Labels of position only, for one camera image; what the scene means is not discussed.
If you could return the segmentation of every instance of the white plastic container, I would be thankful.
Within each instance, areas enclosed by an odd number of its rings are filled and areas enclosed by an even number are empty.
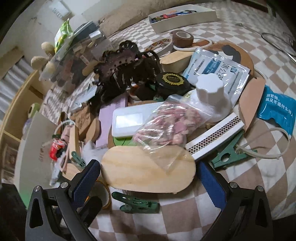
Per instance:
[[[231,110],[230,97],[224,91],[224,83],[216,74],[201,74],[196,83],[196,91],[191,99],[213,107],[214,113],[208,123],[216,123],[229,115]]]
[[[176,10],[177,12],[186,11],[186,10],[195,10],[196,13],[180,15],[173,18],[167,18],[156,23],[152,22],[152,19],[160,15],[168,14],[171,11]],[[207,23],[207,22],[216,22],[218,21],[217,14],[215,10],[201,7],[193,4],[187,4],[178,7],[172,7],[165,9],[153,14],[148,15],[149,22],[155,33],[159,34],[168,30],[175,28],[188,26],[197,23]]]
[[[113,112],[112,136],[131,137],[163,102],[118,108]]]

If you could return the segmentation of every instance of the black metal bracket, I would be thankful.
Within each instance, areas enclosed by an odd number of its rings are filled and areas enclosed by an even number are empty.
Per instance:
[[[254,190],[228,183],[207,162],[197,163],[197,174],[221,212],[202,241],[260,241],[273,239],[270,208],[264,188]]]
[[[36,186],[29,204],[25,240],[68,240],[68,236],[60,228],[60,218],[56,215],[60,213],[74,240],[95,241],[96,238],[87,227],[101,210],[102,202],[97,197],[89,199],[85,204],[84,202],[99,174],[100,163],[91,160],[72,181],[64,182],[58,188],[44,190],[41,186]]]

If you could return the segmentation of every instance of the red can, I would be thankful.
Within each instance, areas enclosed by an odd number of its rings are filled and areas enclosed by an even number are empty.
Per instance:
[[[57,161],[57,157],[56,157],[57,151],[59,149],[64,148],[65,146],[66,146],[66,142],[60,139],[54,139],[49,152],[50,158],[53,159],[54,161]]]

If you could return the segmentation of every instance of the blue packet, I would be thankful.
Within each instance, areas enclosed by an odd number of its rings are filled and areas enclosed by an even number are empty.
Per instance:
[[[295,124],[296,100],[284,94],[274,93],[265,85],[257,117],[262,120],[273,118],[289,135]]]

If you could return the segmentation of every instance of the green snack bag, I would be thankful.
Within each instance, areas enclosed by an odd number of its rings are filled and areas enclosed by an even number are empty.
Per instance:
[[[54,37],[54,51],[57,52],[64,44],[65,39],[71,36],[72,34],[73,31],[70,27],[68,19],[61,25],[56,36]]]

